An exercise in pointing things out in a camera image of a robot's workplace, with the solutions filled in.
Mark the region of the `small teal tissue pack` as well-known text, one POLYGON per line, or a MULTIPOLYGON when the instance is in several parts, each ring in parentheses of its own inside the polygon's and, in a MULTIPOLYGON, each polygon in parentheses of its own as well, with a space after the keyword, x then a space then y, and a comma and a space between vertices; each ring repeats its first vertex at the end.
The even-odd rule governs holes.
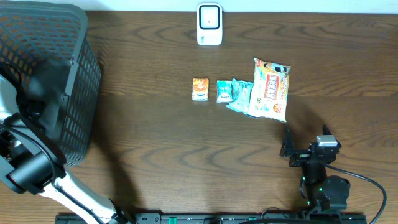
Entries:
POLYGON ((218 80, 216 82, 217 87, 217 103, 230 103, 233 100, 232 94, 232 81, 231 80, 218 80))

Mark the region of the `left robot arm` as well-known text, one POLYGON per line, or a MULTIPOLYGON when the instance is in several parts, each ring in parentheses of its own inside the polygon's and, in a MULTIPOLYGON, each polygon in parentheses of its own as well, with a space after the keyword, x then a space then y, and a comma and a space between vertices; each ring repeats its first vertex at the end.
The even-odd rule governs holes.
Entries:
POLYGON ((1 72, 1 132, 12 138, 1 145, 1 182, 16 193, 50 198, 87 223, 135 223, 106 197, 98 195, 67 168, 61 150, 20 112, 21 83, 1 72))

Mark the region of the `orange small tissue pack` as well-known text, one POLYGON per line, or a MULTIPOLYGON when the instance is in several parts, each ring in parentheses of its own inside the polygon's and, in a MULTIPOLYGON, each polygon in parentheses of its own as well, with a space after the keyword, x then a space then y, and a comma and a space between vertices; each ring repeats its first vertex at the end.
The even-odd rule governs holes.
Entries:
POLYGON ((193 101, 207 101, 209 90, 208 78, 194 78, 192 85, 192 100, 193 101))

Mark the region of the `yellow wet wipes pack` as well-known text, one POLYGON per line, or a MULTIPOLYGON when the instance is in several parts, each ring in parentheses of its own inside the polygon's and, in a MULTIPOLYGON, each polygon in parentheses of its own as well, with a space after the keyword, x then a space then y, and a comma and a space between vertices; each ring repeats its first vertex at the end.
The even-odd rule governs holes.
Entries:
POLYGON ((286 122, 291 66, 254 58, 254 82, 247 115, 286 122))

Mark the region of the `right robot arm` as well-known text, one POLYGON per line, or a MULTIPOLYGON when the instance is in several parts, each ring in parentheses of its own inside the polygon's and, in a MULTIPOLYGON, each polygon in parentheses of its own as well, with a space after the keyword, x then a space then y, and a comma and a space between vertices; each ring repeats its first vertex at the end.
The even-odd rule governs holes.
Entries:
POLYGON ((327 165, 336 160, 340 149, 341 144, 325 125, 322 134, 307 149, 296 149, 290 131, 285 130, 280 156, 289 159, 289 166, 301 168, 300 192, 313 213, 340 212, 347 208, 350 182, 326 173, 327 165))

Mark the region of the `teal wipes pouch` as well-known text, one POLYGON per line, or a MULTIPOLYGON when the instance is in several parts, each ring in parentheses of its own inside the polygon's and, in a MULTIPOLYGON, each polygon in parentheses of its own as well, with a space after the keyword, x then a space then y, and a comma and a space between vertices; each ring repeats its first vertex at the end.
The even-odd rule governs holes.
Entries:
POLYGON ((232 79, 233 100, 226 107, 238 113, 247 114, 253 86, 253 82, 232 79))

